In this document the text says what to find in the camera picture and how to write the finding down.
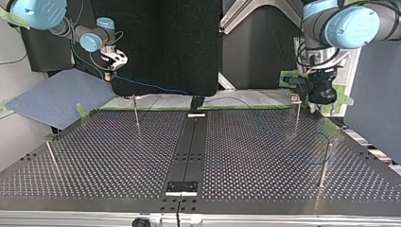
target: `green tape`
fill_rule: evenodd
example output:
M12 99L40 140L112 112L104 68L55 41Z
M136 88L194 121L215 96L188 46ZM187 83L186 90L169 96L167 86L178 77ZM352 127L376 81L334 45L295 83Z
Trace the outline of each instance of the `green tape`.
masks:
M293 107L292 105L268 105L268 106L250 106L252 110L283 110ZM247 106L203 106L200 111L220 111L220 110L249 110Z
M24 28L29 29L29 24L27 23L26 19L11 14L1 7L0 7L0 18L9 23L12 23L13 25L23 26Z
M9 109L7 109L6 104L8 103L8 100L0 102L0 112L7 112Z
M298 78L299 77L299 72L298 70L292 70L292 71L281 71L280 73L280 87L288 87L288 88L296 88L297 85L295 84L289 84L287 82L283 81L283 78Z
M80 103L77 103L77 111L80 115L80 120L82 124L86 123L89 120L90 113L86 112L85 108Z
M133 107L104 107L100 108L101 111L134 111ZM180 111L189 111L189 107L160 107L160 108L137 108L137 111L151 111L151 112L180 112Z
M71 64L75 65L74 52L71 50Z
M334 109L334 114L339 114L341 111L341 107L343 104L346 104L347 96L345 95L345 85L334 85L334 89L337 92L337 102L335 103L335 109ZM323 114L329 114L331 113L331 105L326 105L322 107L322 113Z
M86 112L85 108L80 103L77 103L77 111L78 111L80 117L87 117L89 115L89 112Z

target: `blue mat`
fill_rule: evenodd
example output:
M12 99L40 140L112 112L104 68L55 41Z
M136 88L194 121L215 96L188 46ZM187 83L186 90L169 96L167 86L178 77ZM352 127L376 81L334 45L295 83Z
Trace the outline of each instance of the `blue mat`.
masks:
M16 97L7 108L46 125L65 130L81 118L77 104L86 112L115 97L109 83L77 69L65 70Z

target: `metal rod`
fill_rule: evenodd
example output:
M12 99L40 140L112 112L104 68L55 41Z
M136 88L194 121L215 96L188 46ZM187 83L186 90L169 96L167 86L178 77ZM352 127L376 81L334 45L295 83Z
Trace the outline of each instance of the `metal rod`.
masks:
M330 117L333 117L335 112L336 112L336 109L335 109L334 103L332 103L331 110L330 110Z
M133 95L133 108L135 110L135 118L136 118L136 125L139 126L139 116L138 116L138 110L136 106L136 96Z
M328 166L328 162L329 162L328 158L331 155L332 148L333 148L333 144L330 143L328 145L328 150L324 155L324 159L323 159L324 163L323 163L323 168L322 168L322 175L321 175L321 179L320 179L320 182L319 182L319 187L320 188L324 187L324 179L325 179L325 175L326 175L326 172L327 172L327 166Z
M235 86L220 72L218 72L218 83L223 86L226 91L234 92L236 90Z
M300 103L298 104L297 124L298 124L298 121L300 120L301 105L302 105L302 102L300 102Z
M46 141L46 145L47 145L47 149L48 149L49 152L50 152L50 156L51 156L51 158L53 159L53 162L57 163L56 157L54 156L53 149L51 148L50 142L49 142L49 141Z

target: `black cable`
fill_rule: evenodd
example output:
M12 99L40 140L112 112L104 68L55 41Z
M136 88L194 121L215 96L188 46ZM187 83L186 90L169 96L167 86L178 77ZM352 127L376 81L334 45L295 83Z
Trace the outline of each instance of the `black cable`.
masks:
M0 65L18 63L18 62L20 62L20 61L23 61L26 57L27 57L27 53L25 53L25 55L24 55L20 60L17 60L17 61L10 61L10 62L2 62L2 63L0 63Z
M83 6L84 6L84 0L81 1L80 11L79 11L78 18L77 18L77 20L76 20L76 24L79 22L79 20L80 20L80 18L81 18L81 15L82 15L82 12L83 12ZM69 24L69 26L70 26L70 29L71 29L71 31L72 31L72 36L73 36L73 40L74 40L74 39L75 39L75 30L74 30L74 28L72 27L71 24ZM83 64L86 64L86 65L88 65L89 67L95 69L96 72L98 73L98 77L99 77L100 79L103 79L103 73L102 73L102 71L100 71L100 69L99 69L98 67L96 67L96 66L90 64L89 62L85 61L83 58L81 58L81 57L79 56L79 54L77 53L77 51L76 51L75 48L74 48L73 41L70 40L69 43L70 43L71 50L72 50L72 52L73 52L74 60L75 60L75 61L78 60L78 61L80 61L80 62L82 63L82 65L83 65Z
M313 64L313 65L307 65L307 64L304 64L304 63L302 63L302 62L300 61L301 54L302 54L302 52L304 52L305 50L306 50L306 47L304 47L304 48L298 53L298 55L297 55L297 63L298 63L299 65L304 66L304 67L307 67L307 68L325 65L325 64L331 62L332 60L334 60L334 59L339 55L339 53L340 53L340 49L337 48L337 50L336 50L336 52L333 54L333 56L332 56L330 59L328 59L327 61L324 61L324 62L321 62L321 63L317 63L317 64Z
M185 92L185 91L174 90L174 89L166 89L166 88L163 88L163 87L160 87L160 86L157 86L157 85L146 84L146 83L139 82L139 81L136 81L136 80L126 79L126 78L121 78L121 77L116 77L116 78L117 78L117 79L123 79L123 80L126 80L126 81L128 81L128 82L131 82L131 83L134 83L134 84L138 84L138 85L141 85L141 86L147 86L147 87L156 88L156 89L159 89L159 90L161 90L161 91L167 91L167 92L173 92L173 93L180 93L181 95L189 96L189 94L188 94L187 92ZM260 127L260 129L261 129L262 131L266 132L271 138L273 138L274 141L280 142L280 139L277 138L277 137L275 136L275 134L274 134L272 131L270 131L269 128L265 127L265 125L261 122L261 120L258 118L257 114L255 113L255 109L252 108L252 107L251 107L248 103L246 103L245 101L243 101L243 100L241 100L241 99L239 99L239 98L236 98L236 97L224 96L224 97L218 97L218 98L214 98L214 99L211 99L211 100L208 100L208 101L204 101L204 103L210 103L210 102L214 102L214 101L222 100L222 99L237 100L237 101L241 102L242 104L246 105L246 106L248 107L248 109L251 111L253 120L254 120L254 121L256 122L256 124ZM328 136L325 135L324 133L318 132L318 131L317 131L317 132L314 133L314 135L322 135L322 136L324 136L324 137L327 139L327 141L329 142L329 144L331 144L330 139L329 139ZM277 145L278 145L278 147L279 147L280 149L282 149L282 150L287 150L287 148L285 148L281 143L277 143ZM331 156L330 156L330 157L327 157L327 159L324 159L324 160L319 161L319 162L308 162L306 159L304 159L304 160L302 160L302 161L303 161L304 163L306 163L306 164L313 165L313 166L317 166L317 165L323 165L324 163L328 162L328 161L330 160L330 158L331 158Z
M298 79L295 79L295 81L297 81L298 87L300 88L300 90L301 90L301 92L302 92L302 95L303 95L303 96L307 96L307 94L309 93L309 91L305 91L305 90L304 90L304 88L303 88L301 82L300 82Z
M180 207L181 207L181 199L183 198L183 196L180 196L179 202L178 202L178 207L177 207L177 213L176 213L176 217L177 217L177 227L181 227L181 219L180 219Z
M297 56L296 56L296 61L297 61L297 63L298 63L298 59L300 59L300 58L302 57L301 47L302 47L304 44L305 44L305 42L302 42L302 43L300 43L300 44L298 45Z
M224 97L217 97L208 101L205 101L205 103L210 103L210 102L214 102L217 100L222 100L222 99L232 99L232 100L236 100L238 102L241 102L242 104L244 104L245 106L248 107L248 109L251 111L251 117L253 118L253 120L255 121L256 125L263 131L265 132L269 137L271 137L273 139L273 141L276 141L277 143L275 143L281 150L284 150L286 153L291 153L290 151L288 151L288 149L284 146L284 143L282 143L281 139L278 138L275 133L273 133L268 127L265 126L265 124L263 124L263 122L260 120L259 116L256 114L256 109L252 108L248 103L246 103L245 101L236 98L236 97L229 97L229 96L224 96ZM313 133L313 135L320 135L323 136L326 140L327 140L327 146L326 146L326 151L325 154L327 154L327 152L330 149L330 145L332 144L332 142L330 141L330 138L324 134L323 132L320 131L316 131L315 133ZM308 161L307 158L305 157L301 157L301 162L307 164L307 165L311 165L311 166L319 166L319 165L324 165L325 163L327 163L330 159L332 159L332 155L330 154L329 157L325 157L323 158L322 161Z
M301 36L303 35L303 32L302 32L302 27L303 27L303 25L304 25L304 20L301 20L301 23L300 23L300 34L299 34L299 36L298 36L298 50L297 50L297 56L298 56L298 54L300 54L300 49L301 49ZM302 66L302 73L304 73L305 72L305 68L304 68L304 66L303 65L301 65Z

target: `black metal plate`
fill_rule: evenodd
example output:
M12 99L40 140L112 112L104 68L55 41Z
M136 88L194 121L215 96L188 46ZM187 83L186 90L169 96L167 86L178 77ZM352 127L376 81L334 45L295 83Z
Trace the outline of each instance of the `black metal plate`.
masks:
M0 174L0 210L175 212L164 185L186 113L100 112Z
M168 183L166 192L169 193L182 193L182 192L197 192L197 182L170 182Z
M334 145L321 189L322 165L312 163L323 160L327 141L317 131ZM185 179L201 187L189 213L401 216L400 177L308 112L298 124L295 109L208 112L200 154L204 165L189 166Z

